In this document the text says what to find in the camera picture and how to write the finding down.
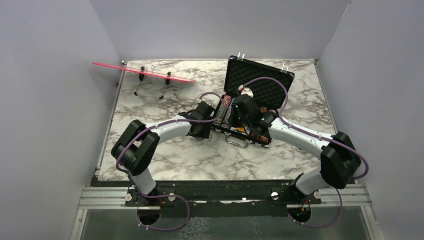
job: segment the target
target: table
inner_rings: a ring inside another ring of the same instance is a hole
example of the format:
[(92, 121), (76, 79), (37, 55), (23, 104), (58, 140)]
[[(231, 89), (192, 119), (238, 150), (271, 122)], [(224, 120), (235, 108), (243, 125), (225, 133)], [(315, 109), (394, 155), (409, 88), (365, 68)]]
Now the table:
[[(313, 59), (253, 59), (281, 68), (289, 64), (295, 79), (288, 91), (289, 101), (283, 116), (304, 127), (334, 134)], [(126, 72), (120, 84), (116, 108), (104, 148), (99, 181), (127, 181), (124, 173), (115, 169), (111, 149), (133, 120), (152, 123), (167, 120), (179, 112), (194, 109), (198, 96), (204, 92), (224, 93), (227, 59), (165, 59), (128, 61), (130, 68), (144, 66), (158, 73), (196, 79), (196, 83), (171, 81), (163, 99), (165, 80), (146, 76), (138, 93), (156, 98), (135, 96), (138, 75)], [(216, 106), (218, 99), (205, 96)], [(311, 154), (285, 142), (273, 140), (269, 148), (249, 146), (246, 149), (228, 144), (222, 133), (211, 131), (209, 139), (177, 137), (158, 145), (149, 170), (155, 180), (269, 180), (294, 179), (320, 165)]]

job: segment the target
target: case latch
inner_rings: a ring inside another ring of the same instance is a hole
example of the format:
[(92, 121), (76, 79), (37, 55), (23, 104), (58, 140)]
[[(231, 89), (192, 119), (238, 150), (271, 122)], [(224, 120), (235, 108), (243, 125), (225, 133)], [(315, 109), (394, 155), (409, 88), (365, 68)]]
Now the case latch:
[(245, 59), (245, 53), (242, 51), (238, 52), (237, 60), (243, 61)]
[(289, 71), (289, 67), (290, 67), (289, 64), (283, 63), (280, 71), (282, 73), (287, 73), (287, 71)]

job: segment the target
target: white marble pattern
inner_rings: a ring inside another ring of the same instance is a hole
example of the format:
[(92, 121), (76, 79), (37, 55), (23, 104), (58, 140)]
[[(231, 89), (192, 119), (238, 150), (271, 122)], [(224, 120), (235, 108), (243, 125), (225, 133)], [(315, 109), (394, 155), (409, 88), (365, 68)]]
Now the white marble pattern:
[[(313, 130), (334, 133), (323, 92), (313, 60), (254, 59), (257, 62), (280, 68), (282, 62), (290, 64), (289, 71), (295, 79), (289, 90), (288, 105), (283, 116), (294, 123)], [(135, 96), (139, 83), (135, 73), (127, 72), (121, 84), (104, 157), (101, 164), (100, 181), (126, 181), (126, 176), (115, 169), (111, 155), (112, 146), (128, 124), (136, 119), (143, 123), (157, 122), (174, 117), (177, 113), (197, 106), (199, 94), (214, 91), (224, 92), (227, 60), (171, 59), (135, 60), (128, 67), (167, 73), (196, 79), (197, 83), (171, 81), (162, 100)], [(139, 94), (161, 95), (165, 80), (146, 76)], [(207, 102), (218, 100), (205, 97)], [(178, 137), (160, 144), (149, 165), (155, 180), (267, 180), (293, 179), (320, 164), (311, 154), (287, 143), (273, 140), (270, 147), (255, 145), (247, 149), (225, 142), (222, 133), (211, 131), (209, 139)]]

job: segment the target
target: case lid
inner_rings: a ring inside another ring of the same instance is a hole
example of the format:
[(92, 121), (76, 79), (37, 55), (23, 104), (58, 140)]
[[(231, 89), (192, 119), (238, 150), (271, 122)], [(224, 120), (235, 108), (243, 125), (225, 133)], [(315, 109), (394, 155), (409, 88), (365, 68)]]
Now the case lid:
[[(278, 80), (289, 91), (295, 74), (289, 71), (268, 66), (255, 61), (230, 56), (225, 75), (225, 93), (234, 97), (239, 94), (239, 86), (259, 77), (270, 77)], [(258, 80), (247, 86), (253, 92), (253, 99), (259, 107), (277, 110), (283, 104), (286, 95), (276, 82)]]

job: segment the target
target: cable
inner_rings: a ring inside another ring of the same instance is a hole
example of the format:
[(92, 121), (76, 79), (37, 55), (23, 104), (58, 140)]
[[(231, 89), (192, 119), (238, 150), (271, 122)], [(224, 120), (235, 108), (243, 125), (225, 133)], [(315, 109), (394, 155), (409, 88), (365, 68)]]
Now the cable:
[[(202, 99), (205, 95), (209, 95), (209, 94), (212, 94), (212, 95), (215, 95), (215, 96), (217, 96), (218, 98), (219, 98), (219, 100), (221, 101), (221, 104), (224, 104), (224, 100), (221, 98), (221, 96), (220, 95), (218, 95), (217, 93), (215, 93), (215, 92), (212, 92), (212, 91), (208, 91), (208, 92), (205, 92), (205, 93), (203, 93), (202, 95), (200, 95), (198, 98), (199, 99)], [(213, 119), (209, 119), (209, 120), (194, 120), (194, 119), (177, 119), (177, 120), (175, 120), (175, 119), (172, 119), (172, 120), (167, 120), (167, 121), (164, 121), (164, 122), (161, 122), (161, 123), (159, 123), (158, 125), (157, 125), (157, 127), (160, 127), (160, 126), (163, 126), (163, 125), (166, 125), (166, 124), (171, 124), (171, 123), (175, 123), (176, 121), (177, 122), (189, 122), (189, 123), (211, 123), (211, 122), (213, 122), (213, 121), (215, 121), (215, 120), (217, 120), (217, 119), (219, 119), (220, 117), (221, 117), (221, 115), (222, 115), (223, 113), (221, 112), (221, 114), (220, 115), (218, 115), (218, 116), (216, 116), (215, 118), (213, 118)], [(121, 159), (122, 159), (122, 157), (124, 156), (124, 154), (125, 154), (125, 152), (130, 148), (130, 146), (131, 145), (133, 145), (133, 143), (137, 140), (137, 139), (139, 139), (139, 137), (141, 137), (144, 133), (146, 133), (147, 131), (149, 131), (149, 130), (152, 130), (152, 129), (154, 129), (154, 128), (156, 128), (156, 125), (152, 125), (152, 126), (150, 126), (150, 127), (147, 127), (146, 129), (144, 129), (143, 131), (141, 131), (139, 134), (137, 134), (133, 139), (131, 139), (131, 141), (125, 146), (125, 148), (122, 150), (122, 152), (119, 154), (119, 156), (118, 156), (118, 158), (116, 159), (116, 164), (115, 164), (115, 167), (116, 167), (116, 169), (118, 169), (119, 171), (121, 171), (121, 172), (123, 172), (123, 173), (126, 173), (126, 174), (128, 174), (128, 171), (127, 170), (124, 170), (124, 169), (122, 169), (121, 167), (120, 167), (120, 162), (121, 162)], [(182, 227), (184, 227), (184, 225), (186, 225), (187, 224), (187, 222), (189, 221), (189, 219), (190, 219), (190, 205), (189, 205), (189, 203), (187, 202), (187, 200), (186, 199), (184, 199), (184, 197), (182, 197), (182, 196), (180, 196), (180, 195), (175, 195), (175, 194), (163, 194), (163, 195), (155, 195), (155, 196), (149, 196), (149, 195), (147, 195), (147, 194), (144, 194), (138, 187), (137, 187), (137, 185), (134, 183), (134, 181), (131, 179), (131, 177), (128, 175), (128, 179), (129, 179), (129, 181), (131, 182), (131, 184), (132, 185), (134, 185), (134, 187), (135, 187), (135, 189), (137, 190), (137, 192), (141, 195), (141, 196), (143, 196), (143, 197), (145, 197), (145, 198), (148, 198), (148, 199), (156, 199), (156, 198), (165, 198), (165, 197), (176, 197), (176, 198), (179, 198), (179, 199), (181, 199), (181, 200), (183, 200), (184, 201), (184, 203), (185, 203), (185, 206), (187, 207), (187, 217), (185, 218), (185, 220), (184, 220), (184, 222), (182, 223), (182, 224), (180, 224), (180, 225), (178, 225), (178, 226), (176, 226), (176, 227), (172, 227), (172, 228), (160, 228), (160, 227), (155, 227), (155, 226), (149, 226), (149, 225), (144, 225), (141, 221), (140, 221), (140, 218), (139, 218), (139, 216), (138, 216), (138, 213), (137, 213), (137, 219), (138, 219), (138, 221), (139, 221), (139, 226), (143, 226), (143, 227), (146, 227), (146, 229), (153, 229), (153, 230), (158, 230), (158, 231), (164, 231), (164, 232), (169, 232), (169, 231), (174, 231), (174, 230), (177, 230), (177, 229), (180, 229), (180, 228), (182, 228)]]
[[(286, 87), (284, 87), (284, 85), (281, 82), (279, 82), (278, 80), (276, 80), (275, 78), (267, 77), (267, 76), (262, 76), (262, 77), (258, 77), (258, 78), (255, 78), (253, 80), (248, 81), (246, 84), (243, 85), (243, 88), (245, 88), (247, 85), (249, 85), (249, 84), (251, 84), (253, 82), (256, 82), (258, 80), (272, 80), (272, 81), (276, 82), (278, 85), (280, 85), (280, 87), (284, 90), (285, 98), (284, 98), (283, 103), (281, 105), (281, 108), (279, 110), (278, 116), (279, 116), (279, 118), (281, 119), (281, 121), (285, 125), (290, 126), (290, 123), (288, 123), (286, 120), (284, 120), (283, 115), (282, 115), (283, 114), (283, 110), (286, 107), (287, 102), (289, 101), (289, 95), (287, 93)], [(313, 138), (322, 139), (322, 140), (328, 141), (330, 143), (339, 145), (340, 147), (345, 148), (348, 151), (351, 151), (352, 153), (356, 154), (362, 160), (363, 164), (365, 165), (365, 171), (361, 175), (356, 176), (356, 177), (353, 177), (354, 180), (361, 179), (361, 178), (365, 177), (365, 175), (368, 174), (368, 171), (369, 171), (369, 168), (370, 168), (370, 166), (368, 165), (368, 161), (365, 159), (364, 156), (362, 156), (362, 154), (360, 154), (355, 149), (353, 149), (353, 148), (351, 148), (351, 147), (349, 147), (349, 146), (347, 146), (347, 145), (345, 145), (343, 143), (340, 143), (340, 142), (338, 142), (338, 141), (336, 141), (334, 139), (331, 139), (331, 138), (328, 138), (328, 137), (320, 137), (319, 135), (316, 135), (314, 133), (308, 132), (308, 131), (303, 130), (303, 129), (301, 129), (301, 128), (297, 127), (297, 126), (294, 126), (294, 125), (292, 125), (291, 128), (293, 128), (294, 130), (297, 130), (297, 131), (299, 131), (299, 132), (301, 132), (303, 134), (306, 134), (308, 136), (311, 136)]]
[(301, 225), (303, 227), (311, 228), (311, 229), (322, 229), (322, 228), (326, 228), (328, 226), (333, 225), (334, 223), (337, 222), (337, 220), (339, 220), (340, 216), (342, 215), (342, 211), (343, 211), (342, 195), (340, 194), (340, 192), (337, 188), (334, 188), (334, 189), (337, 191), (338, 199), (340, 200), (340, 209), (338, 210), (337, 216), (335, 216), (335, 218), (331, 222), (326, 223), (324, 225), (310, 225), (310, 224), (307, 224), (307, 223), (304, 223), (304, 222), (296, 221), (290, 214), (288, 216), (291, 218), (291, 220), (293, 220), (293, 222), (295, 224)]

